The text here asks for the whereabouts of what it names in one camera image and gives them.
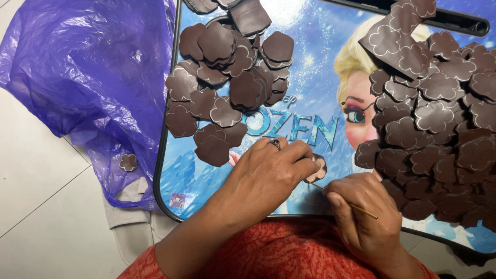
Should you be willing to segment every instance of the purple plastic bag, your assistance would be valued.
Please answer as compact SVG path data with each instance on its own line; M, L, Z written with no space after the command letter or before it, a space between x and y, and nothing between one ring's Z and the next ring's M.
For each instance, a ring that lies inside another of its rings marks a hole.
M171 67L172 0L26 0L0 44L0 86L83 144L108 202L156 209L151 181ZM123 154L138 168L119 168ZM138 202L114 197L144 176Z

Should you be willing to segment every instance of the grout line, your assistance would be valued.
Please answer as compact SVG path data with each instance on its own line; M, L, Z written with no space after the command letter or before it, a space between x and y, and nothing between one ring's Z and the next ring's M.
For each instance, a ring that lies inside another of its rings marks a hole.
M9 2L10 2L10 0L7 0L7 2L3 3L3 5L1 5L1 6L0 6L0 9L1 9L3 6L5 6L7 3L9 3Z
M422 243L422 241L424 241L424 240L425 240L425 238L424 238L424 239L422 239L422 240L421 240L419 243L417 243L415 246L413 246L413 248L412 248L412 249L408 250L408 253L410 253L410 251L412 251L413 249L415 249L415 247L417 247L417 246L418 246L420 243Z
M82 154L81 154L81 153L80 153L80 152L76 149L76 147L74 147L74 146L72 145L72 143L71 143L68 139L66 139L65 137L62 137L62 138L63 138L66 142L68 142L68 143L70 144L70 146L72 146L72 148L74 148L74 150L76 150L77 154L79 154L79 156L81 156L81 157L83 158L83 160L85 160L85 161L86 161L86 158L85 158L85 157L84 157L84 156L83 156L83 155L82 155Z
M62 188L58 189L53 195L51 195L46 201L42 202L38 207L36 207L33 211L31 211L26 217L24 217L21 221L17 222L17 224L15 224L7 232L5 232L3 235L1 235L0 238L2 238L4 235L6 235L8 232L10 232L13 228L15 228L17 225L19 225L22 221L24 221L24 219L26 219L29 215L31 215L31 213L33 213L35 210L37 210L38 208L40 208L40 206L42 206L43 204L45 204L49 199L51 199L53 196L55 196L60 190L62 190L65 186L67 186L69 183L71 183L74 179L76 179L81 173L83 173L89 167L91 167L91 166L87 166L83 171L81 171L78 175L76 175L76 177L72 178L69 182L67 182L67 184L65 184L64 186L62 186Z

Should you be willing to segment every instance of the orange dress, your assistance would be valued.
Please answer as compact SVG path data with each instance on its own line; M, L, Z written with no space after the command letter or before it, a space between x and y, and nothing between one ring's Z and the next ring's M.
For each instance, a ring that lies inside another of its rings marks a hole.
M425 279L439 278L417 261ZM355 258L320 219L266 220L227 241L203 268L203 278L372 279L373 268ZM166 279L148 248L118 279Z

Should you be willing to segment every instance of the black gemstone ring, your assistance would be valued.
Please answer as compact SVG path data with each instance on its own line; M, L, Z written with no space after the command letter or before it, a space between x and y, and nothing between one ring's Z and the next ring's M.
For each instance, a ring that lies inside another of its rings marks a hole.
M279 143L278 139L273 139L273 140L269 141L269 143L275 145L277 147L277 149L279 149L279 151L281 151L281 144Z

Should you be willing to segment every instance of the cartoon face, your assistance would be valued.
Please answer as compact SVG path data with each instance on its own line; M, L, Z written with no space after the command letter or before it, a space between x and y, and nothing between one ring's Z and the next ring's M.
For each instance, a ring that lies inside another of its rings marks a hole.
M359 70L350 75L344 113L346 138L354 150L361 143L378 139L377 129L372 125L377 97L370 94L370 86L368 73Z

